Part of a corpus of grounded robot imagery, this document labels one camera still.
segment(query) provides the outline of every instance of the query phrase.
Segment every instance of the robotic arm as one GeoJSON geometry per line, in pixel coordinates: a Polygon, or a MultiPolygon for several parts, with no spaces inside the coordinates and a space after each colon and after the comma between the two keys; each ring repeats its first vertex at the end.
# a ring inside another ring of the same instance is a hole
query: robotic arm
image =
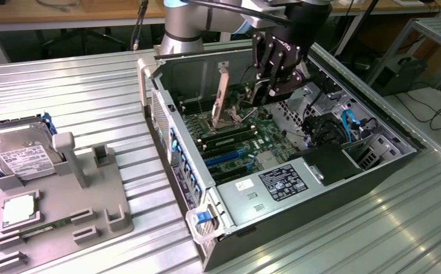
{"type": "Polygon", "coordinates": [[[270,96],[294,91],[307,81],[303,60],[331,11],[334,0],[166,0],[162,54],[203,49],[203,30],[238,33],[251,25],[257,78],[270,96]]]}

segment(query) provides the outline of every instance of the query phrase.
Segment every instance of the warning label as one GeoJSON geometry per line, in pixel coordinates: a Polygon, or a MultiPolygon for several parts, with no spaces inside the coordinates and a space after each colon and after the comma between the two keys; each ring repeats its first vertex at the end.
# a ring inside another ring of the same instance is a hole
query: warning label
{"type": "Polygon", "coordinates": [[[309,189],[291,164],[263,173],[259,178],[275,201],[309,189]]]}
{"type": "Polygon", "coordinates": [[[52,169],[52,161],[43,146],[27,147],[0,153],[0,158],[18,176],[31,175],[52,169]]]}

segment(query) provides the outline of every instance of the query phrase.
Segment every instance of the hard drive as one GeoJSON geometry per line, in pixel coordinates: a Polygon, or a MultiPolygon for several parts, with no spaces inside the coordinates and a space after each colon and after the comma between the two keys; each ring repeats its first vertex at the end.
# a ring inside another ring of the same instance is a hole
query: hard drive
{"type": "Polygon", "coordinates": [[[0,176],[31,180],[55,173],[52,165],[64,158],[52,149],[50,128],[40,116],[0,122],[0,176]]]}

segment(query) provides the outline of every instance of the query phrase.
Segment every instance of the workbench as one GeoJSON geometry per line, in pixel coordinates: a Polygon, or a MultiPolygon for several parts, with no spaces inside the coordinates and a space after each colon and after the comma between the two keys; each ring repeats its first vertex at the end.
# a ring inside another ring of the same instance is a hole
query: workbench
{"type": "MultiPolygon", "coordinates": [[[[337,49],[337,54],[346,47],[349,38],[355,30],[358,22],[370,4],[353,5],[347,13],[349,6],[338,2],[333,3],[333,12],[330,16],[355,16],[342,43],[337,49]]],[[[19,30],[43,30],[43,29],[72,29],[79,27],[104,27],[104,26],[128,26],[136,22],[138,11],[104,11],[86,13],[82,6],[68,7],[70,12],[62,12],[54,8],[39,5],[35,0],[8,0],[6,5],[0,5],[0,31],[19,30]]],[[[391,0],[379,0],[371,14],[395,14],[395,13],[426,13],[427,6],[403,7],[391,0]]],[[[144,16],[144,25],[164,23],[164,6],[162,0],[151,0],[144,16]]],[[[222,35],[222,41],[230,40],[230,34],[222,35]]],[[[0,64],[8,63],[8,57],[0,46],[0,64]]]]}
{"type": "MultiPolygon", "coordinates": [[[[246,45],[214,43],[206,49],[246,45]]],[[[147,52],[0,65],[0,119],[44,108],[58,132],[74,132],[78,154],[95,144],[114,148],[134,222],[131,233],[26,273],[202,272],[142,114],[136,59],[147,52]]],[[[355,87],[363,85],[345,67],[337,70],[355,87]]],[[[405,119],[374,91],[362,90],[405,119]]],[[[406,168],[369,195],[210,273],[441,273],[441,148],[401,121],[429,146],[406,168]]]]}

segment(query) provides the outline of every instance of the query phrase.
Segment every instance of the wooden table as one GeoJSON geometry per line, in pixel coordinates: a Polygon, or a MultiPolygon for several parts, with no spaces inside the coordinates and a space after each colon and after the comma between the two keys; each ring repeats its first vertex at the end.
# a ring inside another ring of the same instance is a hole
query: wooden table
{"type": "MultiPolygon", "coordinates": [[[[353,5],[349,15],[355,16],[349,27],[343,41],[339,45],[342,49],[355,30],[355,25],[361,20],[363,11],[370,0],[362,5],[353,5]]],[[[104,11],[86,13],[82,6],[68,7],[70,12],[62,12],[54,8],[39,5],[35,0],[8,0],[6,5],[0,5],[0,31],[43,30],[43,29],[72,29],[79,27],[127,26],[135,24],[136,10],[104,11]]],[[[339,3],[333,4],[331,16],[345,16],[349,6],[339,3]]],[[[402,7],[391,0],[379,0],[373,14],[394,13],[422,13],[427,6],[402,7]]],[[[164,23],[163,0],[150,0],[144,22],[147,24],[164,23]]],[[[230,34],[222,35],[223,40],[229,40],[230,34]]],[[[8,57],[0,46],[0,63],[8,63],[8,57]]]]}

